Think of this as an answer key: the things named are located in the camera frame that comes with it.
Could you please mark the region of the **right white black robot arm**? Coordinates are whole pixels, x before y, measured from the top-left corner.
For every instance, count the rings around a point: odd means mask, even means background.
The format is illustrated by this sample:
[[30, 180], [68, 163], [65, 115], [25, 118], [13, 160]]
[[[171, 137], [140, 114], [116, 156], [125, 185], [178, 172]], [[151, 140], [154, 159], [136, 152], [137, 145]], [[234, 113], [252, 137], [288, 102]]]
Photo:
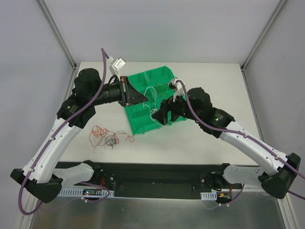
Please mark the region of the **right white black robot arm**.
[[209, 94], [200, 87], [190, 89], [187, 98], [180, 95], [162, 100], [152, 117], [162, 125], [180, 117], [194, 120], [204, 132], [234, 146], [257, 164], [224, 163], [222, 172], [209, 177], [219, 188], [230, 184], [259, 186], [272, 197], [283, 199], [297, 176], [301, 162], [297, 154], [275, 150], [248, 133], [230, 114], [213, 107]]

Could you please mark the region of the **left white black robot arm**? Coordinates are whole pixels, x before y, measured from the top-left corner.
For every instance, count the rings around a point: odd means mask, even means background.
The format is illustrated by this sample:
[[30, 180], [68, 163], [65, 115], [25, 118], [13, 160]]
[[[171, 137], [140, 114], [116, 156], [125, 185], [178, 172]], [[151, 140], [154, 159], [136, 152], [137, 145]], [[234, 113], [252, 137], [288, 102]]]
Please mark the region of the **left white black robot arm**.
[[105, 83], [104, 79], [93, 68], [79, 72], [72, 94], [61, 105], [41, 148], [26, 166], [14, 169], [10, 175], [22, 189], [43, 203], [53, 201], [62, 189], [81, 182], [91, 186], [101, 184], [102, 169], [90, 160], [67, 169], [56, 169], [71, 141], [96, 114], [96, 106], [118, 102], [127, 107], [148, 101], [132, 86], [128, 77], [113, 75], [112, 83]]

